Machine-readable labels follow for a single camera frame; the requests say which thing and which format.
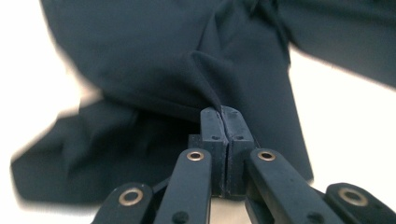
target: white surface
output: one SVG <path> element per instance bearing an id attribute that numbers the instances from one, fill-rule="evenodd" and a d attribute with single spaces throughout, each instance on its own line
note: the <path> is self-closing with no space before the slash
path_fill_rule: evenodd
<path id="1" fill-rule="evenodd" d="M 80 98 L 97 95 L 51 44 L 35 1 L 0 2 L 0 209 L 3 223 L 90 223 L 96 207 L 28 203 L 9 162 Z M 291 53 L 290 79 L 314 169 L 313 186 L 360 186 L 396 210 L 396 90 Z M 212 203 L 212 223 L 249 223 L 242 203 Z"/>

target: wrinkled fabric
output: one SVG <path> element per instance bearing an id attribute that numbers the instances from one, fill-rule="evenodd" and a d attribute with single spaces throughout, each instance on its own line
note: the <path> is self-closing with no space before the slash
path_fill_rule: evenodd
<path id="1" fill-rule="evenodd" d="M 206 107 L 243 114 L 260 147 L 313 177 L 288 45 L 396 86 L 391 1 L 42 0 L 57 44 L 104 100 L 58 119 L 12 163 L 28 200 L 103 200 L 172 174 Z"/>

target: dark fabric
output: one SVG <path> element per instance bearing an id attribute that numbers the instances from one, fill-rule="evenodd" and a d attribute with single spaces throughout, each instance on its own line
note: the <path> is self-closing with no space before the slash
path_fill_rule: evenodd
<path id="1" fill-rule="evenodd" d="M 42 0 L 57 43 L 105 100 L 59 119 L 12 163 L 30 200 L 84 203 L 170 175 L 199 113 L 242 112 L 261 147 L 312 178 L 288 44 L 396 86 L 387 1 Z"/>

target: black garment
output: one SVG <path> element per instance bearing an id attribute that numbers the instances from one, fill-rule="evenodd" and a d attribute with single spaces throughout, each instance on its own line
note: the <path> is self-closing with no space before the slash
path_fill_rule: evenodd
<path id="1" fill-rule="evenodd" d="M 261 147 L 312 178 L 288 44 L 396 86 L 396 5 L 341 0 L 42 0 L 49 28 L 105 100 L 59 119 L 12 163 L 29 200 L 104 199 L 172 173 L 199 113 L 242 112 Z"/>

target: white background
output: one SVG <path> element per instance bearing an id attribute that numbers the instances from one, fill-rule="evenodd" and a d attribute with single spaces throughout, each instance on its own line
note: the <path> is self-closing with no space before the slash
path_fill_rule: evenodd
<path id="1" fill-rule="evenodd" d="M 0 210 L 3 223 L 91 223 L 98 206 L 28 203 L 9 165 L 99 91 L 53 47 L 37 0 L 0 2 Z M 396 210 L 396 90 L 293 49 L 290 79 L 313 187 L 347 182 Z M 212 203 L 212 223 L 249 223 L 242 203 Z"/>

